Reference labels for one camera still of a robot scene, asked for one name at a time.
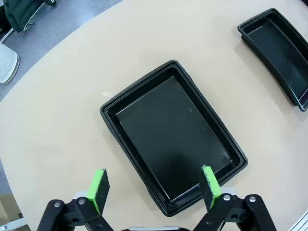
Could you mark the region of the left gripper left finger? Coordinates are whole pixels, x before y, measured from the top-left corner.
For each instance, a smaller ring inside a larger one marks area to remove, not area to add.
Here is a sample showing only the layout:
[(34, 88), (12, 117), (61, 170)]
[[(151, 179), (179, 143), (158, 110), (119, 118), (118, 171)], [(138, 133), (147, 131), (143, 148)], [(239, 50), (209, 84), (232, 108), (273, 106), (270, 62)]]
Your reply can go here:
[(48, 202), (38, 230), (73, 231), (77, 226), (84, 226), (89, 231), (111, 231), (102, 216), (109, 189), (107, 170), (97, 170), (85, 196), (67, 204), (60, 199)]

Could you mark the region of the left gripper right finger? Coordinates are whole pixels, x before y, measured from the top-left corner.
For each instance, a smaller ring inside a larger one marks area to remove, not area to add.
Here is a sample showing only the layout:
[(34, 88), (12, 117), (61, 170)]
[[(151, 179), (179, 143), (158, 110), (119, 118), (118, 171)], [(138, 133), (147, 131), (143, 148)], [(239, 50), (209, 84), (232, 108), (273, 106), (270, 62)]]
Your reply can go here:
[(199, 186), (207, 213), (195, 231), (220, 231), (225, 223), (235, 223), (241, 231), (277, 230), (260, 195), (250, 194), (241, 199), (223, 193), (210, 166), (201, 167)]

